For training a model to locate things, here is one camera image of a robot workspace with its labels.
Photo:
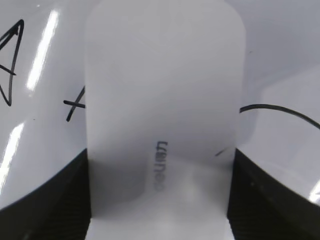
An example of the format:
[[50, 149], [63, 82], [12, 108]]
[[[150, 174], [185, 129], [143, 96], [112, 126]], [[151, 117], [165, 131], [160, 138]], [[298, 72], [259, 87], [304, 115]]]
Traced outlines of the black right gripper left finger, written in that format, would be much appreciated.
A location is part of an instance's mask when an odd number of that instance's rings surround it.
[[0, 211], [2, 240], [83, 240], [91, 221], [84, 149], [54, 177]]

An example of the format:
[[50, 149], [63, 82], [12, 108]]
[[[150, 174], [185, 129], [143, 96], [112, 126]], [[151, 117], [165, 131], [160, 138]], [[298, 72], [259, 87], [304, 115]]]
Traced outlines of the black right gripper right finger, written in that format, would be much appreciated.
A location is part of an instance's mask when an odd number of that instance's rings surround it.
[[318, 240], [320, 207], [235, 151], [227, 219], [236, 240]]

